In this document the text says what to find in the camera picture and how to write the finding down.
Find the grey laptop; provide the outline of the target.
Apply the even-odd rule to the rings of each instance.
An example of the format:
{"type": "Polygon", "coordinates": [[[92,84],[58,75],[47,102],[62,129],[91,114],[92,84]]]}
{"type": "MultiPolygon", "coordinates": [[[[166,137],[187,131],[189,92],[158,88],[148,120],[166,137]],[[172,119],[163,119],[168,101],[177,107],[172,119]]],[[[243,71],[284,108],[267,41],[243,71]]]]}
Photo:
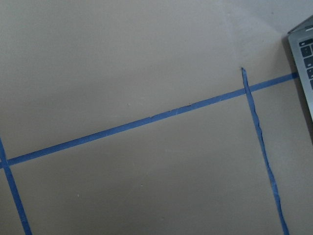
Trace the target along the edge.
{"type": "Polygon", "coordinates": [[[313,114],[313,18],[288,32],[288,42],[299,74],[306,102],[313,114]]]}

